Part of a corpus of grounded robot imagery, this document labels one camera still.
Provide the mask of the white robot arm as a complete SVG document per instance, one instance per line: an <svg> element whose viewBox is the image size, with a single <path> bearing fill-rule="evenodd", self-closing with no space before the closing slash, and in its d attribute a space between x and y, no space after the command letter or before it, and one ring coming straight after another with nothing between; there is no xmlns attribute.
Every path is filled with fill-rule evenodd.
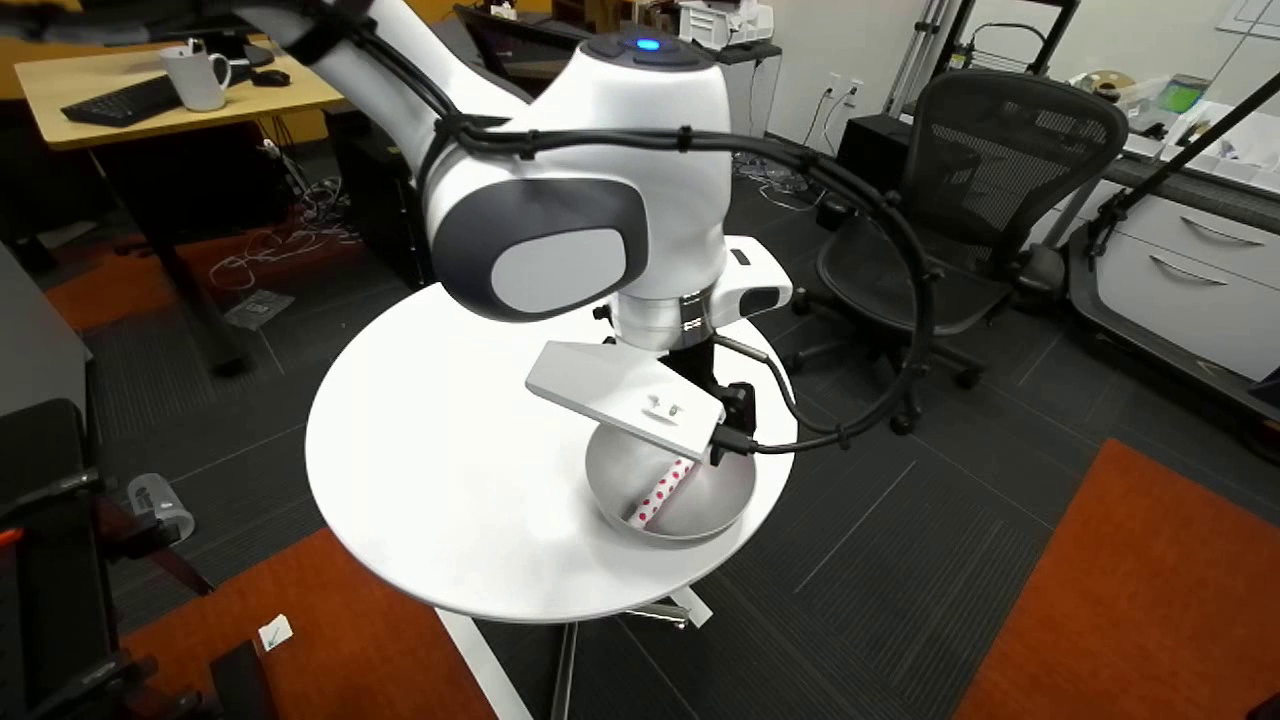
<svg viewBox="0 0 1280 720"><path fill-rule="evenodd" d="M732 405L680 354L778 303L789 274L723 226L737 136L701 47L588 37L519 94L404 0L246 0L243 18L409 154L456 303L509 322L610 309L610 343L544 343L536 397L689 459L713 450Z"/></svg>

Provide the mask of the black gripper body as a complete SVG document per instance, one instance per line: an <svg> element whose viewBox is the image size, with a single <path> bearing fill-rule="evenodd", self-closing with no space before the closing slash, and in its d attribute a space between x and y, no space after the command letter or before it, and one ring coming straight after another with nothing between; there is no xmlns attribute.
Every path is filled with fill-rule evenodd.
<svg viewBox="0 0 1280 720"><path fill-rule="evenodd" d="M674 347L663 354L663 364L723 405L723 429L741 437L757 431L757 386L749 381L737 381L737 382L714 381L713 340Z"/></svg>

